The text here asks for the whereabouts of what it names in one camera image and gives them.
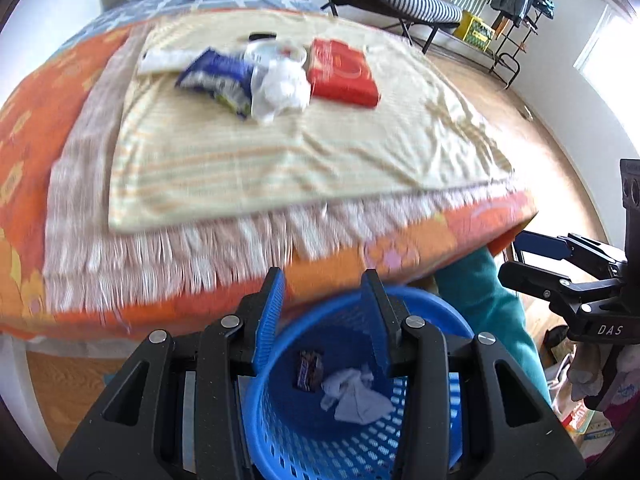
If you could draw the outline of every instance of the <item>metal screw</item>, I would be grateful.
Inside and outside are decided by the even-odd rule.
[[[495,343],[495,335],[489,334],[488,332],[481,332],[478,334],[478,341],[487,346],[491,346]]]
[[[409,316],[404,320],[404,322],[409,328],[422,328],[426,325],[426,323],[420,316]]]
[[[240,324],[240,318],[238,316],[225,316],[220,323],[224,328],[235,328]]]
[[[149,334],[149,341],[153,344],[164,343],[166,341],[166,332],[164,330],[154,330]]]

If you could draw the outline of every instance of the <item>teal cloth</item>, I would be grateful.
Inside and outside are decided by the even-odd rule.
[[[494,334],[551,404],[536,346],[525,328],[522,303],[498,281],[488,249],[439,270],[435,278],[440,297],[462,314],[475,334]]]

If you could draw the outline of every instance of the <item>cream striped blanket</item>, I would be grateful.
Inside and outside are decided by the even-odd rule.
[[[446,190],[508,177],[484,119],[417,50],[357,23],[238,10],[167,20],[150,48],[237,49],[249,33],[310,44],[334,38],[367,53],[375,110],[312,99],[269,125],[241,121],[175,74],[134,76],[111,171],[109,226],[139,232],[293,204]]]

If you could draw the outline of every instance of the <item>white plastic bag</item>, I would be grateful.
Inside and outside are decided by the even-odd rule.
[[[322,382],[324,397],[320,407],[326,412],[337,402],[334,419],[367,426],[394,410],[384,395],[373,390],[373,374],[369,365],[360,370],[340,370]]]
[[[304,110],[311,99],[311,85],[304,69],[288,59],[271,61],[268,69],[257,66],[251,79],[251,117],[270,123],[282,111]]]

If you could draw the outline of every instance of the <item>blue laundry basket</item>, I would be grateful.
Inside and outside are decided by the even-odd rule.
[[[423,290],[385,289],[407,309],[443,332],[473,337],[466,321],[449,304]],[[341,480],[390,478],[404,415],[406,379],[390,380],[376,364],[360,293],[339,296],[315,307],[281,332],[267,365],[248,387],[242,407],[249,454],[267,480]],[[324,412],[324,393],[293,387],[302,350],[323,352],[324,376],[368,363],[372,389],[391,399],[394,412],[368,426],[334,420]],[[460,382],[449,374],[450,466],[462,456]]]

